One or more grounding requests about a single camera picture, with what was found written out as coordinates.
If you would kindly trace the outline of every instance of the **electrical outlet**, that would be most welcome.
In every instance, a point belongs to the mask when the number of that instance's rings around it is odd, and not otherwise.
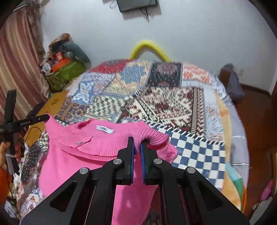
[[[243,72],[244,72],[244,69],[239,69],[239,70],[238,70],[238,75],[239,75],[239,76],[242,76],[242,75],[243,75]]]

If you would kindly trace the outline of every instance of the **person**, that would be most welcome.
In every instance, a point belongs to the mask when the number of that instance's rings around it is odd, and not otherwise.
[[[12,180],[12,176],[8,173],[8,168],[6,164],[5,150],[10,146],[10,142],[2,142],[0,144],[0,205],[5,205],[7,193],[9,191],[9,183]],[[15,145],[14,157],[19,162],[21,160],[20,151],[21,143],[18,141]]]

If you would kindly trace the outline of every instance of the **hand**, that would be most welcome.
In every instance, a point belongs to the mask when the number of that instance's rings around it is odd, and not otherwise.
[[[4,171],[8,171],[7,165],[6,165],[6,156],[5,156],[5,150],[6,148],[10,147],[11,143],[10,142],[2,142],[0,144],[0,166],[2,167],[2,169]],[[21,143],[20,141],[18,141],[16,143],[16,145],[14,146],[15,148],[15,154],[14,157],[16,158],[16,160],[19,162],[21,160],[20,155],[21,155],[21,151],[20,151],[20,147],[21,147]]]

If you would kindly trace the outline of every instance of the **gray bag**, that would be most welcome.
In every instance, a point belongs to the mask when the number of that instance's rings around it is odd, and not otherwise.
[[[238,75],[235,71],[235,68],[232,64],[226,64],[222,67],[222,70],[230,71],[229,82],[226,88],[227,94],[230,96],[232,101],[239,101],[244,97],[244,91],[238,81]]]

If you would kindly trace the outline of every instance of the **curtain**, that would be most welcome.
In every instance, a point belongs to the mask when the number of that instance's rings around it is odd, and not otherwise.
[[[47,100],[49,86],[39,69],[43,53],[39,4],[31,2],[12,13],[0,30],[0,124],[8,90],[17,90],[16,119]]]

